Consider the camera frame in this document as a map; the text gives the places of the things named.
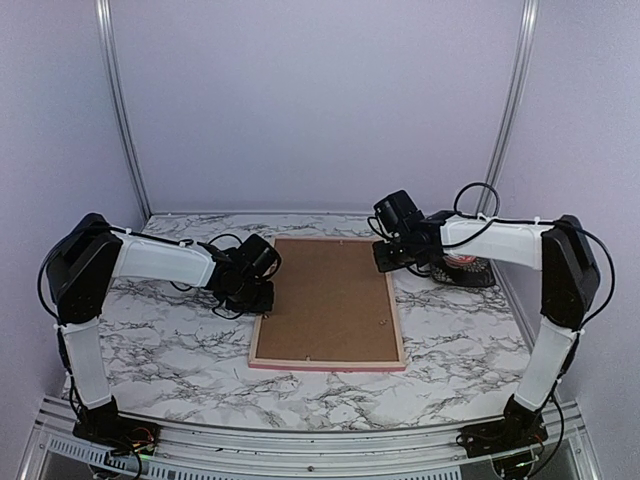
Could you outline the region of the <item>pink wooden picture frame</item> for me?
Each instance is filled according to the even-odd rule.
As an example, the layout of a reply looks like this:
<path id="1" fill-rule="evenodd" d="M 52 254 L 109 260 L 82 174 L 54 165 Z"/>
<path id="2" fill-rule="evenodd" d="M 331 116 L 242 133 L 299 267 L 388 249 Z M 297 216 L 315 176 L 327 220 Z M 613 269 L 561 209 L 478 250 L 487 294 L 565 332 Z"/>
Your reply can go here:
<path id="1" fill-rule="evenodd" d="M 273 239 L 282 256 L 271 312 L 257 316 L 254 369 L 402 372 L 407 366 L 392 277 L 363 237 Z"/>

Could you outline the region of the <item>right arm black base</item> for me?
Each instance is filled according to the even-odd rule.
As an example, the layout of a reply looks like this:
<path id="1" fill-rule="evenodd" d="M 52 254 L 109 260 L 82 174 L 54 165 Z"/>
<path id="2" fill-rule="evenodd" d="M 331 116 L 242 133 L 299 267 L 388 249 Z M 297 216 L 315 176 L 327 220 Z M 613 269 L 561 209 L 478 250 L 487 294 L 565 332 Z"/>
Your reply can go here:
<path id="1" fill-rule="evenodd" d="M 547 439 L 547 430 L 540 420 L 510 417 L 467 425 L 459 431 L 456 444 L 468 458 L 476 458 L 543 444 Z"/>

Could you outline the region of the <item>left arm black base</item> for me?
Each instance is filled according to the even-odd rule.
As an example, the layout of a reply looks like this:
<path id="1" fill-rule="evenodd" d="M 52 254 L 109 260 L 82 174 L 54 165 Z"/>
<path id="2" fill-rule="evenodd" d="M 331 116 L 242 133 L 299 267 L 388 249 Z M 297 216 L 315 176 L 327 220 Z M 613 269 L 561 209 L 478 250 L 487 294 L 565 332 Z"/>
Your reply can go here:
<path id="1" fill-rule="evenodd" d="M 73 428 L 75 437 L 108 446 L 114 455 L 152 453 L 159 432 L 156 423 L 124 417 L 113 404 L 81 410 Z"/>

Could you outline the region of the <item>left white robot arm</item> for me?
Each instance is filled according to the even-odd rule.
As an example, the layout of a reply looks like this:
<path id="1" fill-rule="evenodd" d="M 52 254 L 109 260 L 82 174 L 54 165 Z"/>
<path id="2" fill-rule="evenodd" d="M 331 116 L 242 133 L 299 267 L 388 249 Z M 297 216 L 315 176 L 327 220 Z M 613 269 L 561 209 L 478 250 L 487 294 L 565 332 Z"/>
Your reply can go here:
<path id="1" fill-rule="evenodd" d="M 273 309 L 273 276 L 282 258 L 257 234 L 221 250 L 212 243 L 169 240 L 109 224 L 86 215 L 43 259 L 37 295 L 54 318 L 60 355 L 86 426 L 106 445 L 125 438 L 126 423 L 105 373 L 99 318 L 118 278 L 182 284 L 210 292 L 218 306 L 235 313 L 267 314 Z"/>

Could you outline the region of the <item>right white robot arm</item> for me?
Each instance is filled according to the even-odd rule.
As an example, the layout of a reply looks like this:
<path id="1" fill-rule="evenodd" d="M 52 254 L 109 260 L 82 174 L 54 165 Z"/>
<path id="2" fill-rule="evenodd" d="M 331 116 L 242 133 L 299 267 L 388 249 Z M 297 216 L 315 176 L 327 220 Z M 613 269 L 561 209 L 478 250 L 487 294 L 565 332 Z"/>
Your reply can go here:
<path id="1" fill-rule="evenodd" d="M 496 213 L 465 214 L 457 207 L 426 216 L 408 193 L 399 190 L 373 207 L 373 245 L 381 273 L 442 266 L 457 286 L 468 260 L 492 260 L 526 266 L 541 273 L 542 316 L 530 360 L 495 430 L 506 448 L 515 448 L 534 431 L 539 412 L 569 369 L 585 326 L 601 313 L 592 306 L 600 270 L 591 246 L 600 239 L 579 219 L 504 219 Z"/>

